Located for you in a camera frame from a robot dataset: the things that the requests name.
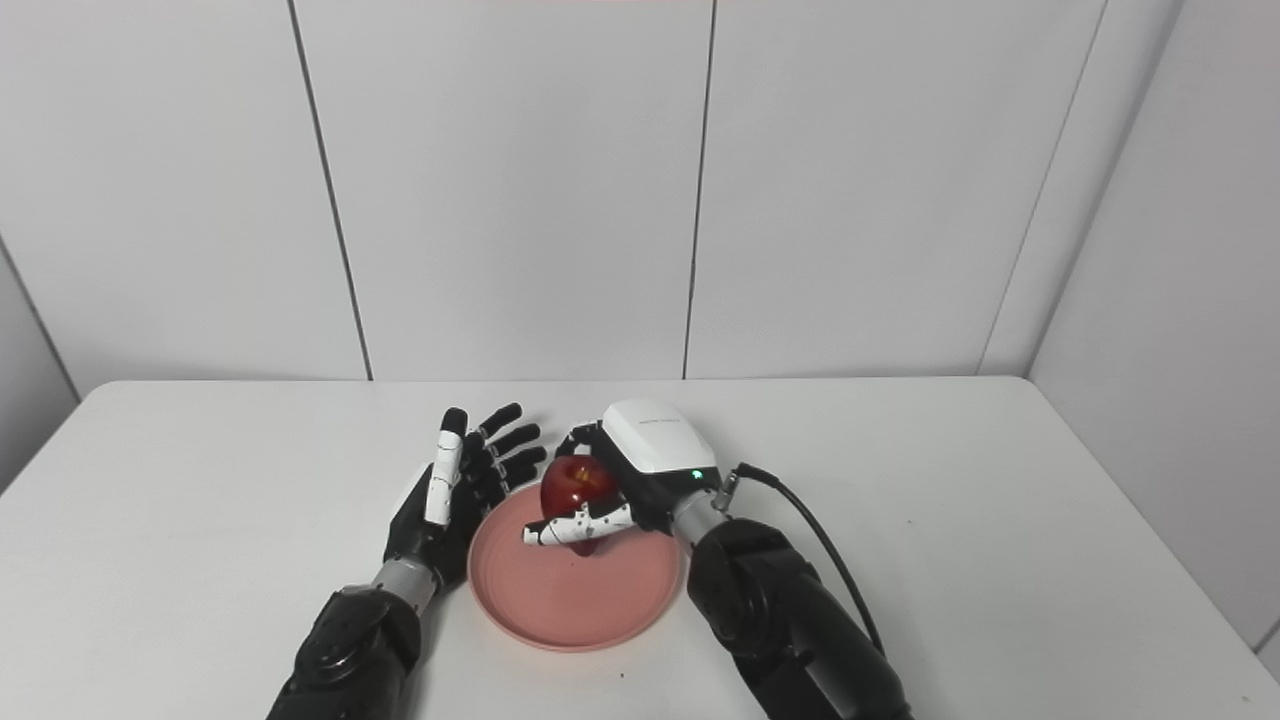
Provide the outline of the black and white left hand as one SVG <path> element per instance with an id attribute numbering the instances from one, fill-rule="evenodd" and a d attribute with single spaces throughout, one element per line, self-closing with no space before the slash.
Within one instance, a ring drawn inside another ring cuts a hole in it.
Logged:
<path id="1" fill-rule="evenodd" d="M 534 482 L 548 457 L 541 428 L 522 415 L 521 404 L 507 404 L 468 429 L 465 410 L 445 411 L 435 455 L 390 521 L 385 562 L 421 568 L 438 594 L 465 580 L 481 520 Z"/>

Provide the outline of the black and white right hand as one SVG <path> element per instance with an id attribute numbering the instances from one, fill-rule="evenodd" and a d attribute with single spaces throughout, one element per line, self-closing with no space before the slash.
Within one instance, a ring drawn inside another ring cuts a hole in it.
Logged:
<path id="1" fill-rule="evenodd" d="M 603 541 L 636 528 L 667 534 L 691 553 L 727 519 L 724 510 L 716 506 L 721 471 L 713 450 L 666 401 L 617 401 L 602 419 L 575 427 L 553 457 L 568 457 L 580 448 L 603 465 L 616 489 L 604 498 L 529 523 L 522 530 L 525 544 Z"/>

